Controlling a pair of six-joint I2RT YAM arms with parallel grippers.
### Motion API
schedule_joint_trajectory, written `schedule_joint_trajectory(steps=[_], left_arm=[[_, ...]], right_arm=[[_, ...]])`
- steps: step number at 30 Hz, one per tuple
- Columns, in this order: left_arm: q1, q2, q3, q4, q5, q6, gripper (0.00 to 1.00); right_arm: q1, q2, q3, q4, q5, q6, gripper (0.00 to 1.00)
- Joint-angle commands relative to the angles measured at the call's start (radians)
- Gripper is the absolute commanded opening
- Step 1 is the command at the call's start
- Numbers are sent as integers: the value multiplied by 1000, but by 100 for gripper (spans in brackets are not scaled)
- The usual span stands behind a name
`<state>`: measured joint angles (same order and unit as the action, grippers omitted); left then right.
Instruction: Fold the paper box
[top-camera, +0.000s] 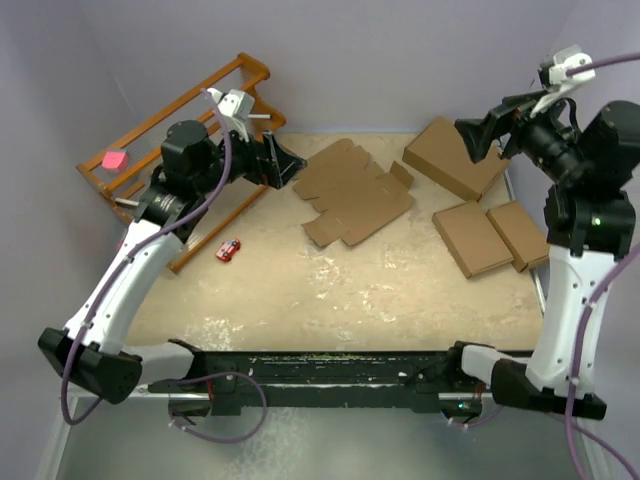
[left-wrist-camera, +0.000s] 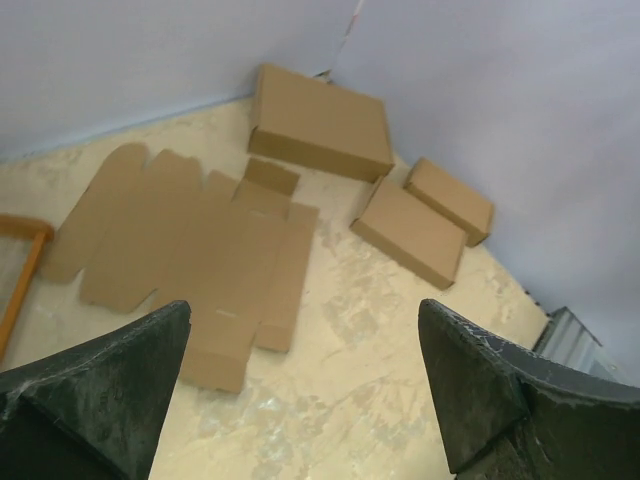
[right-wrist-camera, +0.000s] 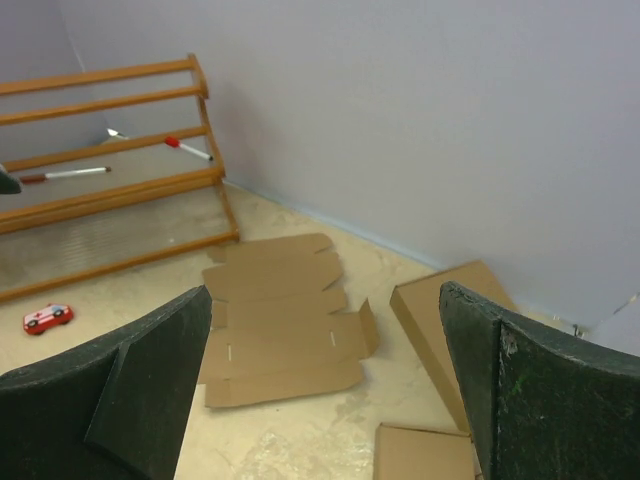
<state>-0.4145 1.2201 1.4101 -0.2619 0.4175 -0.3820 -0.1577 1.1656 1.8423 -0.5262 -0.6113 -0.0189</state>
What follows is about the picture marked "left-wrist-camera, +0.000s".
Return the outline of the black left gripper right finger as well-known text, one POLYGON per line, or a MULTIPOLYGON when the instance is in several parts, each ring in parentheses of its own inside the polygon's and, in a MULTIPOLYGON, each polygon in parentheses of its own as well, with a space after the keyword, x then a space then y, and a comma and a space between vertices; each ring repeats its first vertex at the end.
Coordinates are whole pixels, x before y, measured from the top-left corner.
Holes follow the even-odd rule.
POLYGON ((420 303, 422 356, 457 479, 636 479, 639 390, 420 303))

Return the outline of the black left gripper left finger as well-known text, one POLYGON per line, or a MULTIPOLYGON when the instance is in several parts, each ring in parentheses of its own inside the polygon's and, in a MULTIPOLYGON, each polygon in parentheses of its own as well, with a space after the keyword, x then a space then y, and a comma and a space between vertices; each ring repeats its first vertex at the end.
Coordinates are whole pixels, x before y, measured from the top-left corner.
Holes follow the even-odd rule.
POLYGON ((171 302, 1 374, 4 479, 146 479, 189 338, 171 302))

